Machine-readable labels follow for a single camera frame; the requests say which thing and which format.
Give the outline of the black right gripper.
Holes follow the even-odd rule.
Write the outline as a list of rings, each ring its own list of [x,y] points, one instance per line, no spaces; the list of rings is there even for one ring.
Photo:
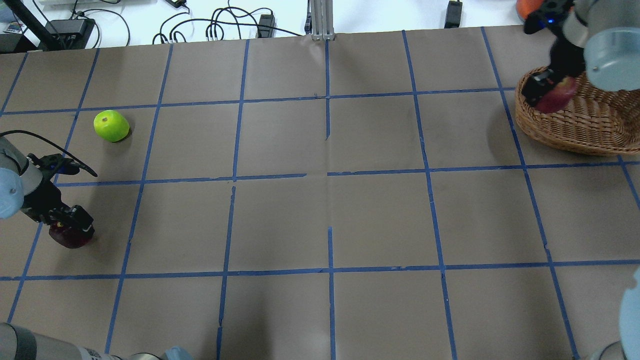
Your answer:
[[[555,35],[550,63],[543,70],[530,74],[522,86],[521,95],[530,107],[536,107],[566,77],[576,78],[585,70],[583,48],[571,43],[563,32],[573,6],[573,0],[543,0],[525,18],[524,34],[532,35],[546,28]]]

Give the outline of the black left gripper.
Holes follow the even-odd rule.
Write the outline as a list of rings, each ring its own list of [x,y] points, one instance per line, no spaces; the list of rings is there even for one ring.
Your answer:
[[[28,155],[29,170],[41,175],[34,191],[25,195],[22,212],[37,223],[53,224],[55,229],[80,231],[93,235],[94,217],[80,205],[68,206],[62,201],[61,191],[53,184],[57,174],[76,175],[80,173],[78,162],[62,155],[46,155],[41,158]]]

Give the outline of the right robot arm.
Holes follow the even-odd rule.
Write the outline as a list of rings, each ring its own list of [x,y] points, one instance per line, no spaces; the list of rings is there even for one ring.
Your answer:
[[[525,18],[523,31],[555,35],[550,63],[525,79],[521,95],[542,113],[563,109],[586,74],[602,91],[637,91],[640,5],[637,0],[544,0]]]

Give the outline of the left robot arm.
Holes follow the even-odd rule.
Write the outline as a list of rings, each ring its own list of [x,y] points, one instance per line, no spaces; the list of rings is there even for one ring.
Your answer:
[[[33,153],[24,155],[7,139],[13,134],[23,134],[39,139],[59,151],[42,157]],[[81,170],[94,178],[93,168],[61,146],[27,130],[9,130],[1,133],[1,219],[9,219],[23,212],[36,223],[50,227],[66,227],[91,238],[95,232],[93,217],[80,205],[66,205],[61,191],[52,179],[57,174],[73,176]]]

